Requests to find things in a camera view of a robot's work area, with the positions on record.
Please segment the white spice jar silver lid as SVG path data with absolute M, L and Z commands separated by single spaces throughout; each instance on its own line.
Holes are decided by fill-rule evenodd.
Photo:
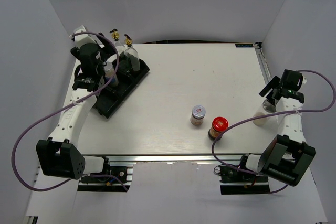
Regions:
M 105 72 L 105 80 L 109 81 L 109 86 L 116 87 L 119 84 L 119 80 L 117 75 L 115 74 L 114 66 L 111 62 L 106 61 L 106 64 L 104 66 L 104 72 Z

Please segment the clear glass oil bottle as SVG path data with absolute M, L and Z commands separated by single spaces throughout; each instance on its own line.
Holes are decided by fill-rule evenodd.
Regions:
M 113 44 L 114 44 L 114 46 L 116 47 L 116 49 L 118 51 L 120 59 L 123 59 L 124 56 L 125 56 L 124 53 L 125 53 L 126 47 L 120 41 L 120 35 L 118 33 L 118 30 L 117 29 L 113 29 L 112 31 L 110 31 L 110 34 L 111 34 L 111 37 L 113 39 Z

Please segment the glass bottle dark sauce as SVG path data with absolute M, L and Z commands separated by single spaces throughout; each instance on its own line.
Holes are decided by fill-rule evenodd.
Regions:
M 124 36 L 125 36 L 125 45 L 127 47 L 124 52 L 124 55 L 130 59 L 133 71 L 137 72 L 140 70 L 140 60 L 138 52 L 133 46 L 133 40 L 131 39 L 131 37 L 127 34 L 124 34 Z

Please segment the red lid sauce jar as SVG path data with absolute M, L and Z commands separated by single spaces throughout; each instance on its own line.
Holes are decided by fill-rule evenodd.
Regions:
M 213 119 L 212 124 L 211 124 L 211 128 L 208 131 L 208 137 L 211 140 L 216 139 L 219 134 L 226 130 L 229 127 L 229 122 L 227 121 L 226 118 L 224 117 L 216 117 L 215 119 Z

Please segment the small jar white label lid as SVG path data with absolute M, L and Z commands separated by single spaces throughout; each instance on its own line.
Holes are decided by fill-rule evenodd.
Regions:
M 201 105 L 196 105 L 192 108 L 192 113 L 190 117 L 190 122 L 195 126 L 200 126 L 203 123 L 206 110 Z

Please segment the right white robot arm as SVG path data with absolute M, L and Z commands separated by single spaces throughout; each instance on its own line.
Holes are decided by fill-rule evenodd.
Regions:
M 301 73 L 285 70 L 281 77 L 273 77 L 260 91 L 264 97 L 262 105 L 255 113 L 253 123 L 263 126 L 267 116 L 278 113 L 277 134 L 261 155 L 247 154 L 238 166 L 238 177 L 247 182 L 256 173 L 266 175 L 290 186 L 296 186 L 316 151 L 306 143 L 302 130 L 302 109 L 305 101 L 299 91 L 304 81 Z

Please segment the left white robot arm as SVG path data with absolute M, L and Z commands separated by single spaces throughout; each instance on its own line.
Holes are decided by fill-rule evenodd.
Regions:
M 46 176 L 80 179 L 93 173 L 101 182 L 110 178 L 111 168 L 103 157 L 83 156 L 77 149 L 80 132 L 89 111 L 105 84 L 105 62 L 116 50 L 104 42 L 76 44 L 70 51 L 80 65 L 75 69 L 69 108 L 64 110 L 56 128 L 47 140 L 40 140 L 36 152 Z

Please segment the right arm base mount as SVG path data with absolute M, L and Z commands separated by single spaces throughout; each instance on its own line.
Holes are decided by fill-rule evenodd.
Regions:
M 243 173 L 223 164 L 214 167 L 213 172 L 220 178 L 222 195 L 254 195 L 270 193 L 266 176 Z

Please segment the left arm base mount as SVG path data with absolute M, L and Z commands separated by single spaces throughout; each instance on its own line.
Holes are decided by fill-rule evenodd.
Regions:
M 78 192 L 122 192 L 125 193 L 126 189 L 130 188 L 133 167 L 122 165 L 104 165 L 104 172 L 96 175 L 85 175 L 80 178 L 78 183 Z

